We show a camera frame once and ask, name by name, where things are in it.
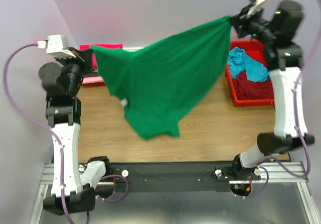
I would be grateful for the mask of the green t-shirt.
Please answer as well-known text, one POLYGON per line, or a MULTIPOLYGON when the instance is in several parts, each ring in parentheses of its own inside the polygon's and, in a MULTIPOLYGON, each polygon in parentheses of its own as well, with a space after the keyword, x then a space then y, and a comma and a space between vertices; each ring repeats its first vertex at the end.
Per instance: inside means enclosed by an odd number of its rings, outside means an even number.
POLYGON ((179 121, 224 72, 231 24, 225 16, 137 51, 94 46, 98 74, 143 139, 178 137, 179 121))

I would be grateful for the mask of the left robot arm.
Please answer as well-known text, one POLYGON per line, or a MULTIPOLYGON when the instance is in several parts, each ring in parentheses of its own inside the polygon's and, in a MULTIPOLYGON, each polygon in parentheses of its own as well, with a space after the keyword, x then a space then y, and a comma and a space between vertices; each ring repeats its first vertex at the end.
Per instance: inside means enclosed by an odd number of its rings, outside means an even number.
POLYGON ((68 48, 53 54, 55 61, 39 69, 46 91, 45 115, 52 132, 54 177, 51 195, 43 200, 44 210, 55 215, 89 212, 95 207, 99 181, 112 174, 106 156, 90 158, 79 172, 78 138, 81 126, 81 101, 77 97, 84 76, 94 71, 93 50, 68 48))

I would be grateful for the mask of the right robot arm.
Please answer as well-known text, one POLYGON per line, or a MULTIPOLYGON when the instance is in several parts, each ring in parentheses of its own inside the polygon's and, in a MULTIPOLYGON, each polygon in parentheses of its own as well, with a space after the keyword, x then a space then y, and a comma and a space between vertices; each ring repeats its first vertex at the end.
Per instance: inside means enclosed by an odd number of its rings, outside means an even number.
POLYGON ((303 8, 296 1, 281 1, 271 21, 262 18, 261 3, 250 3, 230 18, 239 38, 253 36, 264 46, 263 58, 272 82, 275 126, 272 133, 260 133, 256 144, 235 156, 231 175, 238 180, 267 159, 314 144, 314 135, 305 125, 300 77, 302 48, 293 37, 303 20, 303 8))

